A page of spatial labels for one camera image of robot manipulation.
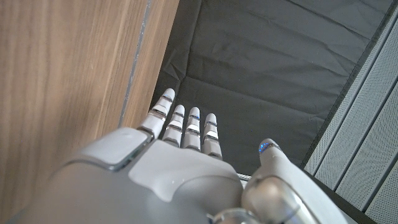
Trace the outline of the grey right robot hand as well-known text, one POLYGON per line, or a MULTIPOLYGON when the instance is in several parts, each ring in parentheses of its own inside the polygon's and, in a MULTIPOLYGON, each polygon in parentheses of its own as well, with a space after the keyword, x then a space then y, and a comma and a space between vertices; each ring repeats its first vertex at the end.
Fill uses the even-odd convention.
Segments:
POLYGON ((11 223, 351 223, 271 139, 243 175, 223 160, 214 114, 160 96, 138 128, 67 159, 11 223))

